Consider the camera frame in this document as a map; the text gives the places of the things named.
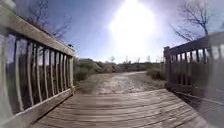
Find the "vegetation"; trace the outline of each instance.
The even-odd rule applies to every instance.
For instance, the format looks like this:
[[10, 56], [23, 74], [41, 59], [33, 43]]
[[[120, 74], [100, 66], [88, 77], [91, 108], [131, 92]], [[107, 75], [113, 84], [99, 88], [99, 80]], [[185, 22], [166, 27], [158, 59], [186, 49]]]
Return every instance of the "vegetation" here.
[[165, 80], [165, 73], [159, 68], [148, 69], [146, 75], [151, 76], [154, 80]]
[[157, 68], [159, 69], [159, 63], [139, 62], [140, 58], [137, 58], [136, 62], [125, 61], [121, 64], [113, 63], [114, 57], [111, 57], [110, 62], [96, 62], [92, 59], [79, 59], [77, 63], [76, 80], [85, 80], [92, 74], [101, 73], [120, 73], [120, 72], [135, 72], [146, 71], [147, 69]]

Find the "blue sky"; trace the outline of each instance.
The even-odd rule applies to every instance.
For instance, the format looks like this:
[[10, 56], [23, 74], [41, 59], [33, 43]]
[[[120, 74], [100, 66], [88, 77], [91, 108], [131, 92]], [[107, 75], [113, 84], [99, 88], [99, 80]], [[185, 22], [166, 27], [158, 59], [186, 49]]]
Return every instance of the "blue sky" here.
[[[34, 0], [22, 1], [17, 4], [18, 8], [28, 6]], [[135, 61], [138, 57], [141, 58], [140, 61], [145, 61], [149, 55], [151, 60], [155, 61], [158, 56], [162, 56], [163, 47], [185, 43], [169, 28], [169, 23], [178, 23], [178, 9], [183, 2], [180, 0], [139, 0], [138, 3], [153, 14], [153, 23], [149, 23], [151, 25], [149, 29], [153, 28], [153, 30], [147, 35], [145, 43], [116, 42], [110, 24], [116, 19], [116, 14], [126, 1], [128, 0], [49, 1], [49, 20], [55, 25], [60, 25], [65, 20], [63, 16], [72, 17], [70, 30], [64, 40], [66, 43], [73, 44], [80, 58], [106, 61], [113, 55], [115, 62], [123, 62], [126, 56], [131, 61]], [[222, 18], [224, 2], [223, 0], [207, 2], [209, 11], [214, 13], [210, 30], [219, 31], [224, 21]]]

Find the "handrail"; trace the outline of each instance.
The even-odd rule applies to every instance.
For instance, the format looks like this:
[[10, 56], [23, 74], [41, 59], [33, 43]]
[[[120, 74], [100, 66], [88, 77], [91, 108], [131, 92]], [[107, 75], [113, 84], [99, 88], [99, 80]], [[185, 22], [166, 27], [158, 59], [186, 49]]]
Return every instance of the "handrail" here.
[[23, 38], [30, 38], [42, 45], [54, 48], [55, 50], [61, 51], [70, 56], [74, 56], [74, 49], [59, 42], [46, 33], [42, 32], [38, 28], [26, 22], [4, 6], [0, 4], [0, 25], [4, 29], [19, 33]]
[[75, 51], [1, 4], [0, 17], [0, 127], [27, 127], [74, 92]]

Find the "sky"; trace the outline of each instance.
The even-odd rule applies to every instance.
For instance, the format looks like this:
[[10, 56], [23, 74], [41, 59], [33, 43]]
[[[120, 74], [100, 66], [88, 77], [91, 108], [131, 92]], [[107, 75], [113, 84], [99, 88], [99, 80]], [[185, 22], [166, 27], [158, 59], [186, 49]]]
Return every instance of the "sky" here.
[[[19, 0], [24, 9], [35, 0]], [[79, 58], [121, 63], [140, 57], [156, 61], [163, 48], [186, 43], [169, 24], [178, 24], [178, 10], [183, 0], [54, 0], [49, 1], [48, 20], [55, 26], [72, 17], [64, 42], [72, 44]], [[210, 31], [221, 31], [224, 21], [223, 0], [207, 0], [213, 14]]]

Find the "railing post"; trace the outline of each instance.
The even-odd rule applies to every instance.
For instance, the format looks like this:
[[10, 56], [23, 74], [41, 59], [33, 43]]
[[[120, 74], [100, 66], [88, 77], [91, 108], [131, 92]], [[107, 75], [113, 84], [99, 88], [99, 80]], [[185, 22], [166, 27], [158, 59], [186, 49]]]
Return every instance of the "railing post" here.
[[6, 87], [5, 44], [5, 36], [0, 35], [0, 123], [13, 115]]
[[171, 59], [170, 59], [170, 47], [167, 46], [164, 48], [164, 58], [165, 58], [165, 75], [166, 75], [166, 88], [169, 88], [171, 84]]

